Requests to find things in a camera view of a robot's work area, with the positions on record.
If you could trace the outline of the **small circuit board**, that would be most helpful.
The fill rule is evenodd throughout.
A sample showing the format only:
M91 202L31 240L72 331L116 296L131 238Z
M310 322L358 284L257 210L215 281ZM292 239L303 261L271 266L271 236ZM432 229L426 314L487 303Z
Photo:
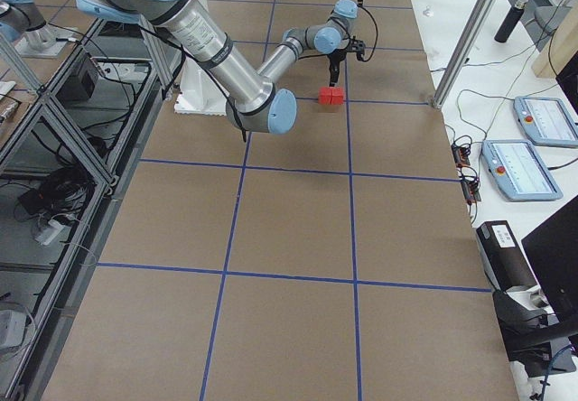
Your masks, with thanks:
M452 144L452 156L455 161L455 164L458 168L462 168L465 166L470 166L470 153L471 153L471 145L470 144L463 144L457 145Z

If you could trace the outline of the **red block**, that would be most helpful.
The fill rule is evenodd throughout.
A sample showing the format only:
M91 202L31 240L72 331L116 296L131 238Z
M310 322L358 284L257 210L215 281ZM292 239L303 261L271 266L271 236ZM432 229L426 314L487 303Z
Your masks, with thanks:
M321 105L330 105L332 100L332 87L321 87L318 92L318 102Z
M345 101L345 92L342 87L328 87L329 104L342 105Z

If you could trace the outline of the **black water bottle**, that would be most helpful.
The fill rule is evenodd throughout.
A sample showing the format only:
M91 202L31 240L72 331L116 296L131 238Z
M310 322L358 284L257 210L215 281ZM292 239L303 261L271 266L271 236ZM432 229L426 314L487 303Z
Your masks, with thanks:
M504 20L494 35L494 41L505 43L526 11L528 0L517 0L508 10Z

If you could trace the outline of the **aluminium frame post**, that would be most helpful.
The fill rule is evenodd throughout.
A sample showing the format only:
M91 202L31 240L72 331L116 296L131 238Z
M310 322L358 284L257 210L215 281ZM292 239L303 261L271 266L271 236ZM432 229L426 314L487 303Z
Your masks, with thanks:
M448 98L452 86L457 81L465 61L475 43L482 25L485 23L496 0L477 0L461 36L452 53L441 81L431 99L431 106L441 109Z

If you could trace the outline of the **black box with label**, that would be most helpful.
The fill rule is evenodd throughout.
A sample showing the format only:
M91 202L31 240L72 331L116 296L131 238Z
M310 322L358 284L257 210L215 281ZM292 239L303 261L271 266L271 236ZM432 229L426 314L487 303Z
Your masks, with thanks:
M523 292L537 286L506 220L483 222L476 228L476 234L485 273L497 290Z

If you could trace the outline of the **white pedestal column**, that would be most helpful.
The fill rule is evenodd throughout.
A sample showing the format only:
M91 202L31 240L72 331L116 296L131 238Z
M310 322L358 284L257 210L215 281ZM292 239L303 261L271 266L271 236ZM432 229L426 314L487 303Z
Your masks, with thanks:
M193 0L193 9L200 10L195 18L192 33L185 33L183 48L190 54L203 53L202 61L212 58L219 46L217 40L221 30L211 21L206 9L207 0ZM180 114L201 114L209 116L226 115L226 97L219 90L210 75L192 58L186 58L180 81L180 94L175 103L175 112Z

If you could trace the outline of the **black monitor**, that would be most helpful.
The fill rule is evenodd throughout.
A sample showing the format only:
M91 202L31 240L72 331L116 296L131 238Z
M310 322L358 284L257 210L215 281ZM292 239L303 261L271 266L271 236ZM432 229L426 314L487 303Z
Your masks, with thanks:
M527 260L560 320L577 314L577 198L522 239Z

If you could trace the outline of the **teach pendant tablet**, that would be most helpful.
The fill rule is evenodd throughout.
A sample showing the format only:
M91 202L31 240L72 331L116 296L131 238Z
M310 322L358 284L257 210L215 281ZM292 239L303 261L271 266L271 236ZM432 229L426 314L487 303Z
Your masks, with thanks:
M509 201L557 201L564 195L533 144L526 140L485 140L481 157Z
M516 97L514 111L535 145L577 147L577 124L560 98Z

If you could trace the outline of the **far teach pendant tablet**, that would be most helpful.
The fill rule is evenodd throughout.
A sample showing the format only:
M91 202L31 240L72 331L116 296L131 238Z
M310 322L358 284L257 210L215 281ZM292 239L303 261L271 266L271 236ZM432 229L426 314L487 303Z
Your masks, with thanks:
M577 124L560 98L516 97L514 111L535 145L577 147Z

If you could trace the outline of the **near teach pendant tablet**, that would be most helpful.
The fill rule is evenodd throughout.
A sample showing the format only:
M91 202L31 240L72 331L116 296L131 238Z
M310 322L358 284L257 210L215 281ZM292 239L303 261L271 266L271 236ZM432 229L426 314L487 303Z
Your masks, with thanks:
M509 201L557 201L564 195L533 144L526 140L485 140L481 157Z

